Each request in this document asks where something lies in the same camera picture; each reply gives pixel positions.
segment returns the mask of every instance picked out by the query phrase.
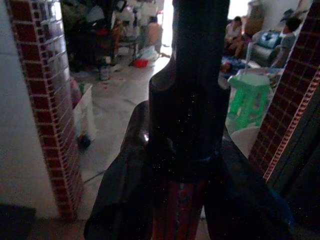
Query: brick tile wall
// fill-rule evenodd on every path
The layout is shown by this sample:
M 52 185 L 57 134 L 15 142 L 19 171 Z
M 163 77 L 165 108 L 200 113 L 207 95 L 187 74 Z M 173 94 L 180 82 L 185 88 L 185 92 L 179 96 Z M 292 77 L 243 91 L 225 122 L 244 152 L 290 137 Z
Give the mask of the brick tile wall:
M 6 5 L 58 210 L 74 220 L 83 181 L 61 6 L 56 0 L 6 0 Z
M 249 155 L 266 181 L 319 84 L 319 53 L 320 1 L 314 0 Z

